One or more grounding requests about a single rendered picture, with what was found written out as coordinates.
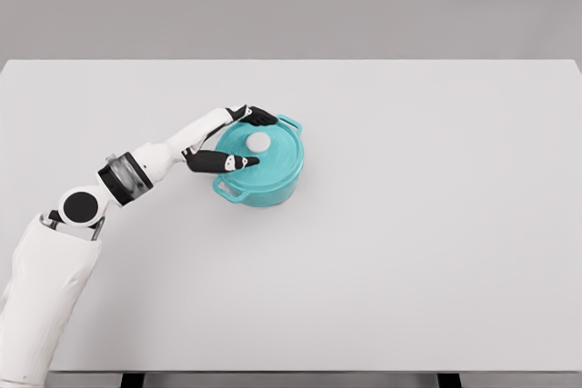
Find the white black-striped left robot hand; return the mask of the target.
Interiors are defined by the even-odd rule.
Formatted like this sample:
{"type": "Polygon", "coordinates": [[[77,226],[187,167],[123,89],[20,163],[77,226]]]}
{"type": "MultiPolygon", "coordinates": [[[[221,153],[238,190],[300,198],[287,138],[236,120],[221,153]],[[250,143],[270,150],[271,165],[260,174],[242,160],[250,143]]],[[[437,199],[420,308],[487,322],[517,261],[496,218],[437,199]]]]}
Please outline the white black-striped left robot hand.
{"type": "Polygon", "coordinates": [[[225,174],[260,163],[256,157],[244,157],[215,150],[203,150],[202,146],[211,136],[223,128],[243,123],[252,126],[276,124],[278,118],[252,105],[217,108],[196,119],[173,135],[168,144],[185,159],[187,167],[194,173],[225,174]]]}

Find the teal pot lid white knob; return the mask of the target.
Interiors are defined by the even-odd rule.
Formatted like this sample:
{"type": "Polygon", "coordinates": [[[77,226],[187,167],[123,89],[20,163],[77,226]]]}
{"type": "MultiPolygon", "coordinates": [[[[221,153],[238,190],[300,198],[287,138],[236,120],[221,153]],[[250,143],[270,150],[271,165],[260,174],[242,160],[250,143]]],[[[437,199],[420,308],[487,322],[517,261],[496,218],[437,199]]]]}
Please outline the teal pot lid white knob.
{"type": "Polygon", "coordinates": [[[227,154],[257,157],[259,164],[247,166],[224,174],[231,185],[241,188],[262,189],[268,185],[281,185],[302,163],[302,143],[292,126],[279,122],[269,126],[234,124],[220,137],[216,150],[227,154]],[[247,147],[251,134],[266,134],[270,145],[263,152],[254,152],[247,147]]]}

